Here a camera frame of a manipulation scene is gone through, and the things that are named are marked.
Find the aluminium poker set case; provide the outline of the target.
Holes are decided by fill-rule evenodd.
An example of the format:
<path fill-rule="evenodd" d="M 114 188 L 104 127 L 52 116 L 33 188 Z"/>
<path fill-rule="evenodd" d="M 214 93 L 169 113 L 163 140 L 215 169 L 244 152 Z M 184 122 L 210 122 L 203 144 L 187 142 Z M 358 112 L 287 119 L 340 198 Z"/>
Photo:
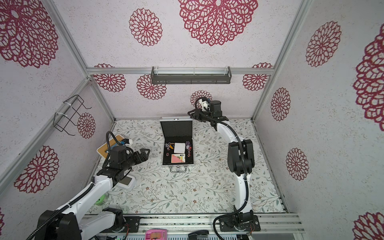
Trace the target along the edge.
<path fill-rule="evenodd" d="M 193 122 L 190 117 L 160 119 L 165 138 L 162 166 L 173 174 L 184 174 L 194 164 Z"/>

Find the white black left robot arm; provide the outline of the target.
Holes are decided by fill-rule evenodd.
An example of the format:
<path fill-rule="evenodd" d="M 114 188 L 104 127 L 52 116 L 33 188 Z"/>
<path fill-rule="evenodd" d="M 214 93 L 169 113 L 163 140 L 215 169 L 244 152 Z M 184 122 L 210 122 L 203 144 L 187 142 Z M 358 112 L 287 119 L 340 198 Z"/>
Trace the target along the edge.
<path fill-rule="evenodd" d="M 130 141 L 117 140 L 106 133 L 107 157 L 93 181 L 67 203 L 54 211 L 45 211 L 39 217 L 29 240 L 90 240 L 104 230 L 122 232 L 128 228 L 123 211 L 105 208 L 98 215 L 85 219 L 89 208 L 104 194 L 128 177 L 132 167 L 149 159 L 150 150 L 134 151 Z"/>

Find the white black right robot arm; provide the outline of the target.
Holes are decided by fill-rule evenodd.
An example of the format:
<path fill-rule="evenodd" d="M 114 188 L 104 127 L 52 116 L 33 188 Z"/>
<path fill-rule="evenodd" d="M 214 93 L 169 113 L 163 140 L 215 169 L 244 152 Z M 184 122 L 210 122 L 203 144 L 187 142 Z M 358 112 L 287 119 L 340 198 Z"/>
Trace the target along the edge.
<path fill-rule="evenodd" d="M 250 185 L 252 170 L 255 166 L 254 148 L 251 140 L 244 139 L 230 125 L 229 119 L 223 116 L 221 102 L 210 100 L 207 97 L 199 97 L 195 101 L 195 109 L 188 115 L 199 122 L 209 122 L 216 132 L 220 133 L 228 142 L 228 168 L 236 175 L 235 189 L 238 198 L 234 205 L 234 211 L 218 216 L 213 221 L 213 230 L 216 236 L 222 240 L 216 223 L 225 219 L 225 223 L 238 225 L 253 222 L 254 212 L 250 203 Z"/>

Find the white small scale device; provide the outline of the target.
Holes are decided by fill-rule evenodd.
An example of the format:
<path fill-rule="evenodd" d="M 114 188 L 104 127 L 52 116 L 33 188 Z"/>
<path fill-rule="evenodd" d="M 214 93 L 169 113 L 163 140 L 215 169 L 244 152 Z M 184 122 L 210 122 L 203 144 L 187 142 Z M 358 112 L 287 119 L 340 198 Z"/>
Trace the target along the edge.
<path fill-rule="evenodd" d="M 116 187 L 131 191 L 135 187 L 136 182 L 137 181 L 134 176 L 127 175 L 116 184 Z"/>

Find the red playing card deck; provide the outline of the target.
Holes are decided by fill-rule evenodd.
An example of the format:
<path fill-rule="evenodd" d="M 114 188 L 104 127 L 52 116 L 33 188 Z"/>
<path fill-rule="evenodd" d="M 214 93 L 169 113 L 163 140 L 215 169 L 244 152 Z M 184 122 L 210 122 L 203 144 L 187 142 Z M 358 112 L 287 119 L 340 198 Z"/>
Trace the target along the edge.
<path fill-rule="evenodd" d="M 186 162 L 185 154 L 172 154 L 171 163 L 172 164 L 181 164 Z"/>

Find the white card box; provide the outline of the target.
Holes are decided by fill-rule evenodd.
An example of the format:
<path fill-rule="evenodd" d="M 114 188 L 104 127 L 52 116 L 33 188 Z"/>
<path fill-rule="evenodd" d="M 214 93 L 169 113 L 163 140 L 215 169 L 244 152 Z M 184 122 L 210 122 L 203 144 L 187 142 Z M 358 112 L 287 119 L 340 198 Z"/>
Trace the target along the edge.
<path fill-rule="evenodd" d="M 174 146 L 174 153 L 175 154 L 184 154 L 186 150 L 186 144 L 185 143 L 175 143 Z"/>

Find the green tape roll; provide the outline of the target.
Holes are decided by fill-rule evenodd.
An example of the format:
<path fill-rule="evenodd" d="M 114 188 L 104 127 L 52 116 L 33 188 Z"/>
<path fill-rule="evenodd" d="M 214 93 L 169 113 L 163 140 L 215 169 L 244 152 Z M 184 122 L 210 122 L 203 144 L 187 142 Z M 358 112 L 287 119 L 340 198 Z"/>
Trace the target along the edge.
<path fill-rule="evenodd" d="M 105 204 L 105 202 L 106 202 L 107 199 L 108 199 L 108 196 L 109 196 L 108 193 L 103 194 L 103 195 L 102 195 L 102 196 L 95 202 L 95 205 L 97 205 L 97 206 L 101 206 L 101 205 Z"/>

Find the pink tool at front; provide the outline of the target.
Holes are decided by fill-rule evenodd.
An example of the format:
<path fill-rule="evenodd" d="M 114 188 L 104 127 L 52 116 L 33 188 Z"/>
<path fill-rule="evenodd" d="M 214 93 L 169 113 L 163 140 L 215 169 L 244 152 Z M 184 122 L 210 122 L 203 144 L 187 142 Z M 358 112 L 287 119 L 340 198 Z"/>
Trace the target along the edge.
<path fill-rule="evenodd" d="M 168 231 L 165 229 L 151 229 L 146 231 L 145 240 L 167 240 Z"/>

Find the black tool at front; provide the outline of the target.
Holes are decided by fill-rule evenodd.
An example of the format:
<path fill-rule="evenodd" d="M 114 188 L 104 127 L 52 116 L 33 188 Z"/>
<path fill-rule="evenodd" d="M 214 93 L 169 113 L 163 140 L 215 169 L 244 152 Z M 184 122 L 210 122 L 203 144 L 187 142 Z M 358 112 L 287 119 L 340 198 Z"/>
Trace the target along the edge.
<path fill-rule="evenodd" d="M 188 234 L 188 240 L 208 240 L 209 239 L 208 230 L 199 230 Z"/>

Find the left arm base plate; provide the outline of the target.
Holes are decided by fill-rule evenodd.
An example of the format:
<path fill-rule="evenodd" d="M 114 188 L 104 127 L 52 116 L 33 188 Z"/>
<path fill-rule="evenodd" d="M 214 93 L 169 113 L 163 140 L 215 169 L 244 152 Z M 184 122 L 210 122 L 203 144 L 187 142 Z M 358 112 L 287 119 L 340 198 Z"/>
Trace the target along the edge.
<path fill-rule="evenodd" d="M 124 217 L 121 226 L 111 227 L 102 231 L 102 233 L 137 233 L 140 226 L 140 217 Z"/>

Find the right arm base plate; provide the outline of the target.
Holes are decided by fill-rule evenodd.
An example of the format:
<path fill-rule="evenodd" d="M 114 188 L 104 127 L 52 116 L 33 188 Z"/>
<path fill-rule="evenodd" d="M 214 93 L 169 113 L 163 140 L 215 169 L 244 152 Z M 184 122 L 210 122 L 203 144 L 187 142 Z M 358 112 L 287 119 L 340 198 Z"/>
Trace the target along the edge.
<path fill-rule="evenodd" d="M 241 214 L 219 220 L 221 232 L 259 232 L 261 230 L 256 215 Z"/>

